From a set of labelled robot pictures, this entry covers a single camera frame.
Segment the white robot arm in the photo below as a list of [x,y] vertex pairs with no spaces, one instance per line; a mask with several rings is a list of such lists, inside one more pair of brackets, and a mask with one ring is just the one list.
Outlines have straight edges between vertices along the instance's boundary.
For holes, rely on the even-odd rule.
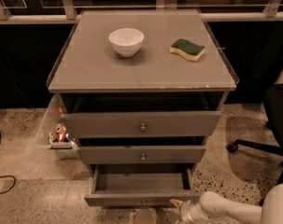
[[283,224],[283,184],[270,189],[262,206],[230,201],[213,191],[199,201],[171,199],[178,210],[176,224],[200,224],[229,217],[240,224]]

